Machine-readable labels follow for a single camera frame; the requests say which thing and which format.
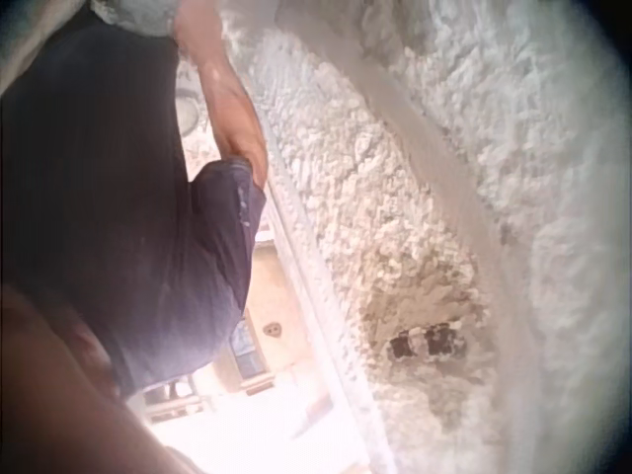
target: window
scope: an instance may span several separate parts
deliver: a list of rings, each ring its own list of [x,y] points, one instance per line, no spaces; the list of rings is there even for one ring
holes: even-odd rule
[[[245,318],[237,323],[237,327],[230,335],[230,349],[235,356],[237,368],[244,380],[266,372],[248,326],[248,321]]]

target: person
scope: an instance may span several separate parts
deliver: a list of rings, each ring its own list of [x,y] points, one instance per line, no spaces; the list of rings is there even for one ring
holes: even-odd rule
[[[173,39],[86,6],[1,98],[3,464],[181,472],[123,402],[210,363],[244,311],[268,161],[221,33],[211,0]],[[179,49],[221,155],[191,183]]]

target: shirt sleeve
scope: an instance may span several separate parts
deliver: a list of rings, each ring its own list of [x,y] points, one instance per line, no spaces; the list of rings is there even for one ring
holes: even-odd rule
[[[208,163],[192,182],[196,239],[216,260],[242,310],[265,204],[250,163],[240,157]]]

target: forearm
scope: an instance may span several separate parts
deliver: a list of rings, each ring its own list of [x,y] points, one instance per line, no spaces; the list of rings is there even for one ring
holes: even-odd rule
[[[220,155],[248,160],[262,189],[268,178],[266,142],[253,103],[221,44],[198,61],[198,71]]]

